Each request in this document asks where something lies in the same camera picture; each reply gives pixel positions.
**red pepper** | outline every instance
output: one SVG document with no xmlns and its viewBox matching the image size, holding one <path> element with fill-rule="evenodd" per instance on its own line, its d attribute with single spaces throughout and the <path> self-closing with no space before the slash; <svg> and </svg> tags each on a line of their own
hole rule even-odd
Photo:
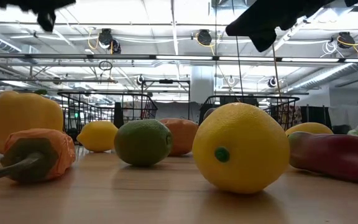
<svg viewBox="0 0 358 224">
<path fill-rule="evenodd" d="M 291 166 L 358 182 L 358 137 L 342 134 L 289 135 Z"/>
</svg>

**table surface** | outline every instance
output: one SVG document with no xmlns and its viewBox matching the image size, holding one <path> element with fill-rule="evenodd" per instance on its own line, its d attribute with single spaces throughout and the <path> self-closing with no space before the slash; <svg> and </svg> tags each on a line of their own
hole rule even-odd
<svg viewBox="0 0 358 224">
<path fill-rule="evenodd" d="M 288 168 L 263 192 L 234 195 L 210 185 L 191 156 L 137 169 L 113 153 L 77 151 L 60 179 L 0 179 L 0 224 L 358 224 L 358 184 Z"/>
</svg>

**black wire basket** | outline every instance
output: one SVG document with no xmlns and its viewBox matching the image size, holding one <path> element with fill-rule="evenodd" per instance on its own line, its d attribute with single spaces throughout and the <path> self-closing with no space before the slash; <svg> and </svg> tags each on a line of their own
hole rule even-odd
<svg viewBox="0 0 358 224">
<path fill-rule="evenodd" d="M 92 121 L 110 121 L 120 128 L 128 121 L 154 119 L 157 106 L 147 95 L 86 91 L 60 91 L 64 131 L 76 139 Z"/>
<path fill-rule="evenodd" d="M 204 114 L 210 108 L 217 108 L 228 103 L 247 103 L 258 106 L 277 121 L 284 130 L 292 127 L 295 120 L 295 102 L 299 98 L 291 96 L 236 96 L 236 95 L 215 95 L 210 96 L 200 108 L 201 124 L 204 120 Z"/>
</svg>

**yellow lemon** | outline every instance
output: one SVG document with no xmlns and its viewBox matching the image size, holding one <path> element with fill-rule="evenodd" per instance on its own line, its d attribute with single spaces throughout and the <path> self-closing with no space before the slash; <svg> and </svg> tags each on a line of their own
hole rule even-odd
<svg viewBox="0 0 358 224">
<path fill-rule="evenodd" d="M 303 132 L 312 133 L 312 134 L 334 134 L 333 131 L 329 127 L 327 127 L 323 124 L 314 123 L 314 122 L 298 124 L 290 129 L 288 129 L 285 132 L 285 134 L 287 134 L 287 136 L 289 136 L 290 134 L 295 133 L 297 131 L 303 131 Z"/>
<path fill-rule="evenodd" d="M 283 174 L 290 145 L 282 127 L 266 112 L 230 103 L 200 125 L 193 156 L 202 175 L 217 188 L 252 194 Z"/>
<path fill-rule="evenodd" d="M 93 121 L 84 126 L 77 141 L 89 151 L 104 152 L 114 148 L 117 131 L 110 121 Z"/>
</svg>

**lemon nub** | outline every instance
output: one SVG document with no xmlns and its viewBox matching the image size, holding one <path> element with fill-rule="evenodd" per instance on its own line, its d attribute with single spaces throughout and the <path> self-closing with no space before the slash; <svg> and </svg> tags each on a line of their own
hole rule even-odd
<svg viewBox="0 0 358 224">
<path fill-rule="evenodd" d="M 230 153 L 225 147 L 218 147 L 215 150 L 215 158 L 219 162 L 227 162 L 230 160 Z"/>
</svg>

